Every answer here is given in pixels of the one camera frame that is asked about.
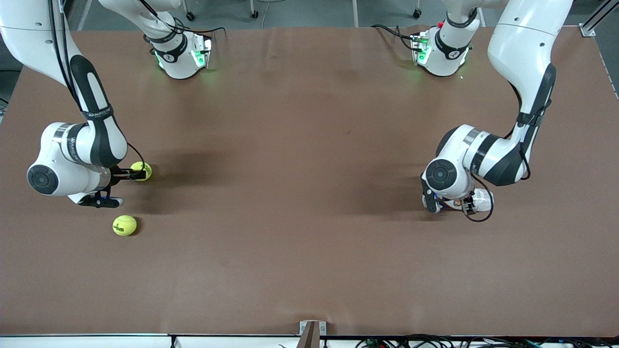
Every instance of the tennis ball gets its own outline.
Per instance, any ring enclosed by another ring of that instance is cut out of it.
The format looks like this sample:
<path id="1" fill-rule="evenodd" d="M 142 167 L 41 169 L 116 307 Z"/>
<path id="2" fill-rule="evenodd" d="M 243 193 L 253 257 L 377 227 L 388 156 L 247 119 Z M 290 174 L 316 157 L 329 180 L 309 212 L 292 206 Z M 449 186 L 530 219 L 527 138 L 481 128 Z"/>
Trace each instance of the tennis ball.
<path id="1" fill-rule="evenodd" d="M 142 170 L 142 161 L 136 162 L 131 165 L 131 169 L 133 170 Z M 138 179 L 136 181 L 146 181 L 153 174 L 153 168 L 150 167 L 148 163 L 144 164 L 144 171 L 146 172 L 146 179 Z"/>
<path id="2" fill-rule="evenodd" d="M 119 236 L 128 236 L 136 231 L 137 222 L 133 216 L 121 215 L 114 220 L 112 229 Z"/>

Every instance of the brown tabletop surface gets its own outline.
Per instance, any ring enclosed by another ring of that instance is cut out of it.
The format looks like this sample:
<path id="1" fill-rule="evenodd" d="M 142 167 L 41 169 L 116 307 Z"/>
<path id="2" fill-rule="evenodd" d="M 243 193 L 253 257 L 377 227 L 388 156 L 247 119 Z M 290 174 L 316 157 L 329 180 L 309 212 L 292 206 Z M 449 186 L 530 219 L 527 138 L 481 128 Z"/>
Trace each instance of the brown tabletop surface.
<path id="1" fill-rule="evenodd" d="M 159 70 L 139 32 L 76 33 L 155 174 L 115 186 L 119 209 L 36 193 L 42 130 L 82 119 L 62 85 L 22 73 L 0 127 L 0 333 L 282 334 L 321 319 L 331 334 L 616 335 L 619 105 L 577 28 L 553 49 L 532 178 L 495 188 L 483 224 L 423 210 L 418 176 L 447 130 L 515 121 L 491 32 L 447 78 L 375 29 L 228 32 L 189 80 Z M 113 233 L 121 214 L 139 233 Z"/>

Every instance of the metal bracket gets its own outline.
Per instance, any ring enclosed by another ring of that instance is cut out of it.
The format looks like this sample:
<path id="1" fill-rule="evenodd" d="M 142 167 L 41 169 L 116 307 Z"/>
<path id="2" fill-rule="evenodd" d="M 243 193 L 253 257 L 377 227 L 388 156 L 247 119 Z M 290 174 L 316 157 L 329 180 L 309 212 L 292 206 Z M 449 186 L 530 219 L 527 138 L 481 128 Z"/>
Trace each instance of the metal bracket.
<path id="1" fill-rule="evenodd" d="M 591 29 L 590 31 L 587 32 L 584 28 L 584 23 L 578 23 L 578 29 L 580 29 L 582 37 L 594 37 L 595 36 L 595 30 Z"/>
<path id="2" fill-rule="evenodd" d="M 303 321 L 299 321 L 299 335 L 303 334 L 303 330 L 305 329 L 305 326 L 311 321 L 315 321 L 318 324 L 318 328 L 320 329 L 318 332 L 320 333 L 320 336 L 325 336 L 327 334 L 327 322 L 326 321 L 303 320 Z"/>

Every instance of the gray floor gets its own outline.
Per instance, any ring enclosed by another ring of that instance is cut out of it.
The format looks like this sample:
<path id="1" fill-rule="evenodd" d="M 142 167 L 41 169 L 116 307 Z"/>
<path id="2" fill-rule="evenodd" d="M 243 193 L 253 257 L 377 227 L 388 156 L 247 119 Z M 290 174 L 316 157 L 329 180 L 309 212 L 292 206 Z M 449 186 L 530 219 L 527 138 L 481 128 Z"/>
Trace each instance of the gray floor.
<path id="1" fill-rule="evenodd" d="M 412 17 L 414 0 L 357 0 L 360 27 L 384 24 L 390 27 L 409 27 L 415 24 L 435 25 L 444 19 L 445 7 L 438 0 L 422 0 L 423 14 Z M 69 16 L 72 30 L 138 30 L 124 17 L 105 9 L 97 0 L 75 0 Z M 598 0 L 576 0 L 566 24 L 585 21 L 599 5 Z M 189 10 L 196 15 L 194 22 L 185 18 L 182 7 L 173 15 L 192 28 L 226 27 L 228 29 L 260 29 L 271 27 L 353 27 L 352 0 L 283 0 L 270 4 L 255 0 L 257 19 L 250 17 L 249 0 L 188 0 Z M 496 25 L 501 11 L 485 9 L 487 26 Z M 596 28 L 600 52 L 610 77 L 619 82 L 619 11 L 615 11 Z M 0 41 L 0 69 L 20 69 Z M 9 100 L 18 74 L 0 72 L 0 98 Z"/>

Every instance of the round black joint cap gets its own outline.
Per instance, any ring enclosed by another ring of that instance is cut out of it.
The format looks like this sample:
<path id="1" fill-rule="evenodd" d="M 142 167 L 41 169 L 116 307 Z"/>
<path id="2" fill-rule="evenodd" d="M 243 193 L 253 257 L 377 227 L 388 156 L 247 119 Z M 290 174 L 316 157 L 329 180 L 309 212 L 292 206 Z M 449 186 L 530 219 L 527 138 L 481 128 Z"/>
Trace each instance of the round black joint cap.
<path id="1" fill-rule="evenodd" d="M 434 160 L 426 169 L 428 186 L 435 191 L 448 189 L 456 182 L 456 178 L 456 168 L 448 160 Z"/>
<path id="2" fill-rule="evenodd" d="M 52 194 L 58 188 L 58 177 L 49 167 L 36 165 L 28 170 L 28 183 L 39 193 Z"/>

